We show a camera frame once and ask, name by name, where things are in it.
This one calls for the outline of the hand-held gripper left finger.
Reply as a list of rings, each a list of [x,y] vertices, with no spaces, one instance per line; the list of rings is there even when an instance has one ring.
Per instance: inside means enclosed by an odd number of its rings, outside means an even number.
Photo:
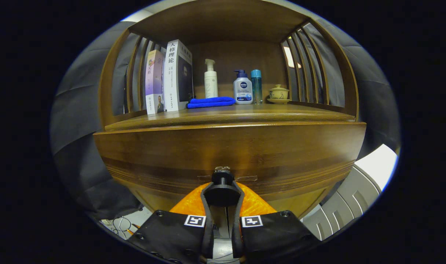
[[[196,187],[171,210],[157,210],[128,243],[166,264],[204,264],[213,258],[213,221],[204,192]]]

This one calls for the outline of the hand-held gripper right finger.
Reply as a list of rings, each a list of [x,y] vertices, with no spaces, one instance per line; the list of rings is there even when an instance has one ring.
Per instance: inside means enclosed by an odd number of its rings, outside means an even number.
[[[233,187],[240,193],[231,238],[234,258],[292,262],[313,248],[312,232],[292,211],[276,211],[244,184]]]

